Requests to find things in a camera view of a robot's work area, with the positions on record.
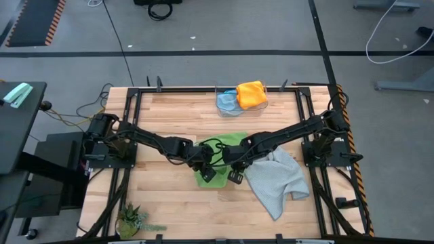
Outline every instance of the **white cable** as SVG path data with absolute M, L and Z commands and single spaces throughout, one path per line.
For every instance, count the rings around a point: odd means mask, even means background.
M 104 1 L 104 0 L 100 0 L 99 3 L 97 3 L 95 5 L 91 5 L 90 3 L 93 2 L 93 1 L 96 1 L 96 0 L 89 0 L 87 2 L 87 6 L 89 6 L 89 7 L 98 7 L 99 5 L 101 5 L 102 1 Z
M 395 2 L 393 2 L 392 6 L 391 6 L 387 11 L 386 11 L 386 13 L 384 13 L 384 15 L 381 17 L 380 21 L 378 21 L 377 26 L 375 26 L 375 29 L 374 29 L 374 31 L 372 32 L 371 37 L 369 38 L 368 42 L 366 43 L 366 57 L 368 57 L 368 60 L 369 60 L 369 61 L 371 61 L 371 62 L 373 62 L 373 63 L 375 63 L 375 64 L 388 64 L 388 63 L 394 62 L 394 61 L 396 61 L 396 60 L 400 60 L 400 59 L 402 59 L 402 58 L 405 58 L 405 57 L 407 57 L 407 56 L 410 56 L 410 55 L 414 54 L 415 52 L 419 51 L 420 49 L 422 49 L 426 44 L 428 44 L 428 42 L 431 40 L 431 38 L 432 38 L 433 35 L 434 35 L 434 29 L 433 29 L 433 31 L 431 31 L 431 35 L 429 36 L 428 40 L 427 40 L 425 43 L 423 43 L 423 45 L 421 45 L 418 49 L 412 51 L 412 52 L 409 53 L 409 54 L 406 54 L 406 55 L 401 56 L 401 57 L 398 57 L 398 58 L 394 58 L 394 59 L 392 59 L 392 60 L 384 61 L 384 62 L 373 61 L 373 60 L 371 59 L 371 57 L 369 57 L 369 54 L 368 54 L 368 46 L 369 46 L 369 42 L 371 42 L 372 37 L 375 35 L 375 32 L 377 31 L 378 26 L 379 26 L 380 23 L 382 22 L 382 19 L 383 19 L 383 18 L 384 18 L 384 17 L 385 17 L 385 16 L 386 16 L 390 11 L 391 11 L 392 7 L 395 5 L 396 2 L 397 2 L 397 0 L 395 0 Z

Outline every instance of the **wooden tabletop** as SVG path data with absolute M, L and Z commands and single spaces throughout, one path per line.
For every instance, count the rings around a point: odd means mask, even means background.
M 322 113 L 330 99 L 326 86 L 310 87 L 315 113 Z M 122 117 L 127 87 L 112 87 L 106 113 Z M 219 117 L 215 107 L 215 93 L 160 93 L 142 97 L 138 126 L 162 136 L 180 136 L 193 141 L 218 134 L 246 131 L 249 134 L 275 131 L 299 123 L 294 93 L 268 93 L 269 105 L 259 117 Z M 307 114 L 307 104 L 303 100 Z M 167 226 L 160 232 L 164 239 L 274 239 L 277 233 L 284 238 L 318 238 L 317 212 L 312 193 L 309 170 L 304 166 L 302 139 L 282 145 L 300 164 L 311 195 L 301 201 L 288 197 L 284 213 L 273 221 L 249 187 L 247 180 L 236 185 L 228 182 L 225 188 L 209 189 L 197 186 L 193 170 L 186 165 L 167 162 L 155 149 L 139 145 L 136 166 L 128 185 L 127 202 L 140 205 L 149 213 L 149 224 Z M 352 186 L 336 170 L 328 169 L 333 197 L 354 199 Z M 80 227 L 88 230 L 106 206 L 112 169 L 105 169 L 87 188 Z M 114 234 L 113 211 L 109 234 Z M 328 232 L 332 233 L 330 215 L 323 203 Z M 345 218 L 359 232 L 363 232 L 357 208 L 341 210 Z M 154 239 L 158 232 L 141 230 L 135 239 Z

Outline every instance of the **transparent bin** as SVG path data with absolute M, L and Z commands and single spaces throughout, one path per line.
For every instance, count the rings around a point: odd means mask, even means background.
M 264 87 L 265 96 L 267 97 L 266 102 L 245 110 L 239 107 L 235 88 L 216 85 L 216 108 L 218 115 L 220 117 L 259 117 L 264 109 L 269 105 L 267 87 L 263 81 L 261 81 L 261 83 Z

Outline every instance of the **floor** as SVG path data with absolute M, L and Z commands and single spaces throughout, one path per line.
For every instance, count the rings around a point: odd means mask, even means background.
M 0 30 L 16 14 L 20 0 L 0 0 Z M 391 13 L 384 19 L 370 44 L 374 51 L 406 51 L 423 42 L 414 31 L 432 23 L 434 1 L 417 1 L 422 8 L 413 13 Z M 0 47 L 4 53 L 72 52 L 57 58 L 0 58 L 0 79 L 45 81 L 45 99 L 60 113 L 74 114 L 82 104 L 93 102 L 105 83 L 131 85 L 116 34 L 103 5 L 88 7 L 86 0 L 67 1 L 49 47 Z M 315 0 L 323 36 L 329 51 L 360 51 L 384 10 L 355 10 L 348 0 Z M 153 22 L 144 7 L 132 1 L 106 0 L 111 18 L 126 52 L 134 85 L 155 84 L 159 75 L 164 85 L 236 85 L 262 79 L 268 85 L 289 82 L 328 83 L 320 45 L 308 1 L 274 0 L 184 0 L 163 22 Z M 171 51 L 201 50 L 296 50 L 317 51 L 300 55 L 170 56 Z M 434 43 L 424 50 L 434 50 Z M 162 51 L 168 56 L 150 56 Z M 98 57 L 83 57 L 101 52 Z M 393 56 L 376 56 L 388 60 Z M 368 204 L 376 236 L 434 240 L 434 94 L 408 91 L 374 91 L 378 80 L 410 81 L 434 65 L 433 56 L 412 56 L 385 65 L 370 63 L 364 56 L 331 56 L 336 82 L 350 96 L 348 106 Z M 91 115 L 99 104 L 82 110 Z M 45 140 L 47 134 L 76 131 L 39 113 L 32 136 Z M 36 141 L 28 139 L 32 153 Z M 63 211 L 60 216 L 35 218 L 32 228 L 38 239 L 27 243 L 60 241 L 75 237 L 80 211 Z M 24 243 L 17 237 L 19 221 L 7 243 Z

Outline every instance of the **potted plant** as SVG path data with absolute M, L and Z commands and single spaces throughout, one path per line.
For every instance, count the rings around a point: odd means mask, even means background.
M 147 213 L 139 213 L 138 210 L 133 208 L 132 203 L 128 203 L 117 215 L 116 231 L 121 239 L 129 239 L 133 237 L 139 230 L 147 231 L 160 231 L 166 230 L 165 226 L 158 226 L 152 224 L 144 224 L 143 222 L 148 218 Z

